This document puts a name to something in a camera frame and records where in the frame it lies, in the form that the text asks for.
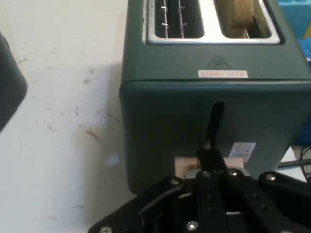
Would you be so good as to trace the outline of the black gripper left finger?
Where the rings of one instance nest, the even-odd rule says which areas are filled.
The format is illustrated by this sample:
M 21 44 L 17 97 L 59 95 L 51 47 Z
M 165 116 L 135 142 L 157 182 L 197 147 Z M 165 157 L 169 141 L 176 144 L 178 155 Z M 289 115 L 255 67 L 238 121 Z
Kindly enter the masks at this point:
M 94 224 L 90 233 L 227 233 L 221 179 L 227 166 L 216 148 L 200 148 L 192 179 L 166 177 Z

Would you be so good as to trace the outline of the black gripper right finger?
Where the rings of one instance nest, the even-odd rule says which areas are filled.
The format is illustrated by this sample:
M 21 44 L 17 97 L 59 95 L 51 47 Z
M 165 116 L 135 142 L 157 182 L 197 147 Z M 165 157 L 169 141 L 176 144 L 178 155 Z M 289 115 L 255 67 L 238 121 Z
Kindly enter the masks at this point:
M 311 185 L 278 172 L 256 180 L 238 169 L 221 179 L 228 233 L 309 233 Z

